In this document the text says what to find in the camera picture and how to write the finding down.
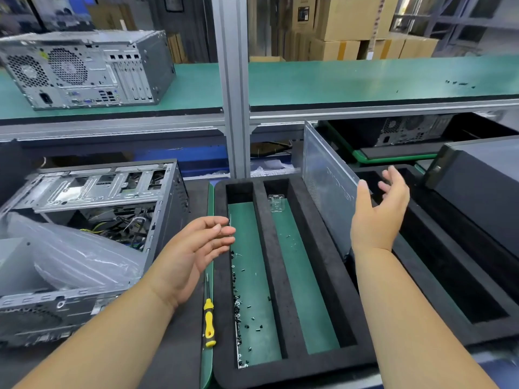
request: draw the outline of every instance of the forearm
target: forearm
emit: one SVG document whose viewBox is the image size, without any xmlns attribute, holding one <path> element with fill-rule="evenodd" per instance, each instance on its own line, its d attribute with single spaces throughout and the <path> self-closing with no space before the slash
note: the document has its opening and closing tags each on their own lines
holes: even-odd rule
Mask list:
<svg viewBox="0 0 519 389">
<path fill-rule="evenodd" d="M 355 268 L 386 389 L 497 388 L 392 253 L 356 253 Z"/>
<path fill-rule="evenodd" d="M 119 389 L 139 384 L 173 306 L 138 282 L 90 320 L 15 388 Z"/>
</svg>

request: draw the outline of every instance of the yellow screwdriver handle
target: yellow screwdriver handle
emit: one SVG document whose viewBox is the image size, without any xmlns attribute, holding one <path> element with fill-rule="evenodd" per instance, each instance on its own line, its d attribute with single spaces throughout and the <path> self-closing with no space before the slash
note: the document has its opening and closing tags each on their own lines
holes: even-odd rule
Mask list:
<svg viewBox="0 0 519 389">
<path fill-rule="evenodd" d="M 217 343 L 214 339 L 213 309 L 213 302 L 211 301 L 211 299 L 207 299 L 204 304 L 204 335 L 205 346 L 207 348 L 212 348 Z"/>
</svg>

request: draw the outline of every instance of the screwdriver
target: screwdriver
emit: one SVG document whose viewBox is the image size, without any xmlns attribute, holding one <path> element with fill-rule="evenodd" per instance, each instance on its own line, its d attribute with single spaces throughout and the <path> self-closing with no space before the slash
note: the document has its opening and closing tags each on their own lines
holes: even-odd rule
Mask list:
<svg viewBox="0 0 519 389">
<path fill-rule="evenodd" d="M 213 326 L 213 310 L 214 305 L 209 296 L 209 274 L 205 275 L 205 291 L 207 297 L 204 304 L 204 335 L 205 335 L 205 347 L 212 348 L 216 345 L 214 339 L 214 326 Z"/>
</svg>

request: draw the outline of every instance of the person's left hand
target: person's left hand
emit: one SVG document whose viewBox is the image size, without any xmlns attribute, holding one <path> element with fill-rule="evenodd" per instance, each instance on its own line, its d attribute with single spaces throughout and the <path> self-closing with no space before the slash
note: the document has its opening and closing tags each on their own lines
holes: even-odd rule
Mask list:
<svg viewBox="0 0 519 389">
<path fill-rule="evenodd" d="M 236 229 L 226 217 L 200 217 L 166 244 L 142 278 L 165 303 L 176 308 L 191 296 L 211 261 L 228 251 Z"/>
</svg>

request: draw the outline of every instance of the black foam tray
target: black foam tray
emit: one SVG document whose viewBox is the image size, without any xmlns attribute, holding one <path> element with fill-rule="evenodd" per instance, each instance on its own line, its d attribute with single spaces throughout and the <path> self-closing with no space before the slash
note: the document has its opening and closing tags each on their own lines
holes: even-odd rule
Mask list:
<svg viewBox="0 0 519 389">
<path fill-rule="evenodd" d="M 379 203 L 386 166 L 356 169 Z M 393 252 L 460 342 L 519 335 L 519 261 L 435 191 L 410 165 L 396 165 L 411 190 Z"/>
<path fill-rule="evenodd" d="M 341 348 L 309 355 L 285 270 L 268 193 L 284 194 L 330 315 Z M 226 180 L 215 188 L 215 215 L 227 205 L 253 202 L 272 297 L 282 360 L 238 369 L 230 254 L 214 261 L 215 325 L 213 372 L 225 389 L 242 389 L 374 364 L 375 352 L 359 294 L 321 215 L 298 175 Z"/>
</svg>

